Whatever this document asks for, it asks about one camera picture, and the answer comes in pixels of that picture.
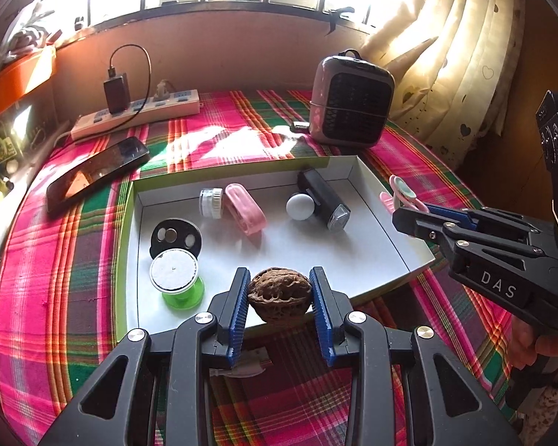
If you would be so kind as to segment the person's right hand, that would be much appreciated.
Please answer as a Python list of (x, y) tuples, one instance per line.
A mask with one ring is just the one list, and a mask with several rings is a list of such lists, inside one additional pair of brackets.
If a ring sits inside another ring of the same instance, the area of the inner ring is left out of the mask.
[(537, 335), (531, 325), (514, 317), (507, 353), (510, 365), (523, 369), (526, 365), (533, 365), (537, 355), (558, 358), (558, 333)]

